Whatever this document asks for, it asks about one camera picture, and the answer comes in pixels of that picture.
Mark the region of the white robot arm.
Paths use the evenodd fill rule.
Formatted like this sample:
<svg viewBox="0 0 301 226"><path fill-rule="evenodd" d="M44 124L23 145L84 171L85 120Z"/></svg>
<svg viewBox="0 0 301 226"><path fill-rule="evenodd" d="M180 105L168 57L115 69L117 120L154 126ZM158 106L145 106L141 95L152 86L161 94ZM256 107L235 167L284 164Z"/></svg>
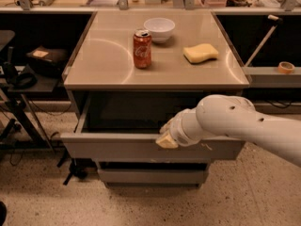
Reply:
<svg viewBox="0 0 301 226"><path fill-rule="evenodd" d="M263 114L239 96L204 97L195 108L185 109L169 120L160 129L156 144L174 149L213 136L251 142L301 166L301 121Z"/></svg>

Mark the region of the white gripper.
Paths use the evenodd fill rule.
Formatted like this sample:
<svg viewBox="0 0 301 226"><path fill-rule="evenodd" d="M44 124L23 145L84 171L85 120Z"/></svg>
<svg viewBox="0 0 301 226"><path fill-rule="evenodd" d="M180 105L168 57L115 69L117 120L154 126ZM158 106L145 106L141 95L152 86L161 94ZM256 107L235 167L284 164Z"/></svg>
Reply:
<svg viewBox="0 0 301 226"><path fill-rule="evenodd" d="M179 145L188 147L201 140L201 126L198 123L196 110L185 109L165 123L159 130L162 134L156 144L164 149L175 149Z"/></svg>

